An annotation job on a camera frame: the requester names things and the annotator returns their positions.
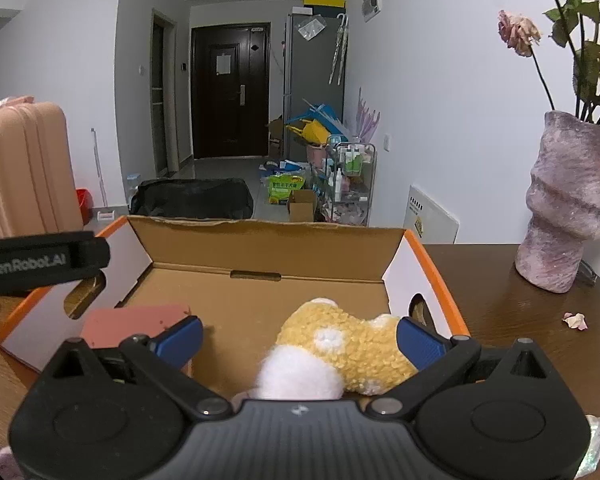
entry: blue gripper pad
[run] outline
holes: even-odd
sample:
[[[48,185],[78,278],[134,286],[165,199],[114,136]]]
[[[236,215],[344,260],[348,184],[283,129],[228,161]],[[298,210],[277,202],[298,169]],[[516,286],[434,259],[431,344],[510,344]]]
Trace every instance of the blue gripper pad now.
[[[403,317],[398,322],[395,338],[402,355],[418,370],[424,370],[447,351],[443,337],[430,334],[409,317]]]
[[[196,316],[188,316],[152,339],[150,349],[165,362],[180,369],[202,347],[203,327]]]

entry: wooden table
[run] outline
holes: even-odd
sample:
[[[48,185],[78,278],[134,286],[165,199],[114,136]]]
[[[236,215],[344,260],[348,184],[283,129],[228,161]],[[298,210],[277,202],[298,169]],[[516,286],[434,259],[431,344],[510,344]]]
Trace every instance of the wooden table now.
[[[460,307],[471,334],[485,345],[510,346],[520,336],[539,343],[586,413],[600,416],[600,281],[552,294],[521,278],[512,262],[516,246],[427,248]],[[0,320],[18,303],[0,298]],[[581,312],[589,330],[570,330],[565,312]],[[9,421],[34,374],[0,354],[0,447]],[[598,471],[588,477],[600,480]]]

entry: vase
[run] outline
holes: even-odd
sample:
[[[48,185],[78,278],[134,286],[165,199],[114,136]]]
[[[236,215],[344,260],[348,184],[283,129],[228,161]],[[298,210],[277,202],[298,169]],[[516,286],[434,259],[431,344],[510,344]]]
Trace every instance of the vase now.
[[[516,269],[528,282],[568,292],[584,242],[600,236],[600,126],[565,112],[544,116],[526,205],[533,216]]]

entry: dried rose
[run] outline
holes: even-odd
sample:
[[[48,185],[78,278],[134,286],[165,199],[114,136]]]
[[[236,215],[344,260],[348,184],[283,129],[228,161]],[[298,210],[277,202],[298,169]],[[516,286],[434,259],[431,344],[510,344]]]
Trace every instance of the dried rose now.
[[[498,32],[507,47],[515,49],[516,54],[523,57],[532,56],[531,44],[539,44],[542,37],[529,18],[522,15],[513,16],[504,10],[498,14]]]

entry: box handle hole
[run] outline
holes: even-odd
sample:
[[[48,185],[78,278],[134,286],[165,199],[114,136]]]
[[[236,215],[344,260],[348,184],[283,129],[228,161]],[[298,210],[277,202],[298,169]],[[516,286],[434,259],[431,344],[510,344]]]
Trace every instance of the box handle hole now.
[[[231,277],[236,280],[263,280],[265,282],[282,280],[282,274],[278,272],[253,272],[251,270],[232,270]]]
[[[413,319],[415,319],[418,323],[428,328],[435,327],[435,324],[433,323],[433,317],[431,317],[429,307],[427,306],[425,299],[422,297],[422,294],[416,294],[411,300],[411,304],[409,305],[409,316],[413,317]]]
[[[101,270],[95,278],[82,280],[64,298],[65,314],[71,319],[80,319],[106,286],[107,279]]]

